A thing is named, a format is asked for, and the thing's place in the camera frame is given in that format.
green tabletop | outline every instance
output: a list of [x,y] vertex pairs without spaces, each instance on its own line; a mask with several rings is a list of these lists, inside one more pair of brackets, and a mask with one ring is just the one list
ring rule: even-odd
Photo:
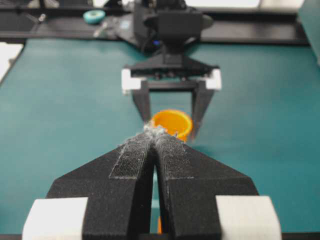
[[[201,44],[188,53],[222,74],[189,144],[252,177],[283,232],[320,231],[320,68],[311,48]],[[143,59],[124,42],[27,42],[0,85],[0,234],[22,232],[55,178],[142,130],[121,69]],[[151,107],[190,113],[191,95],[152,93]]]

